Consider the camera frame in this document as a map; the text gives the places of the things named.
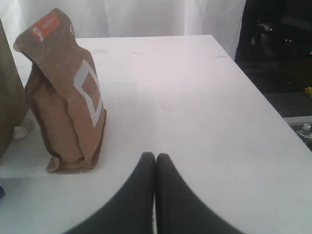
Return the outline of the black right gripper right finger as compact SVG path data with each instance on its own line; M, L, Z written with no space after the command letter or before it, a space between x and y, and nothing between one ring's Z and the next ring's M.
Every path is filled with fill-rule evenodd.
M183 180L168 154L156 159L156 225L159 234L240 234L208 208Z

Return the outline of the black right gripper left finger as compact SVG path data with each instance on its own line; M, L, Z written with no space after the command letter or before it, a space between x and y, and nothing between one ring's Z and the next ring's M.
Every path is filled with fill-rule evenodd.
M152 234L155 156L144 152L120 190L68 234Z

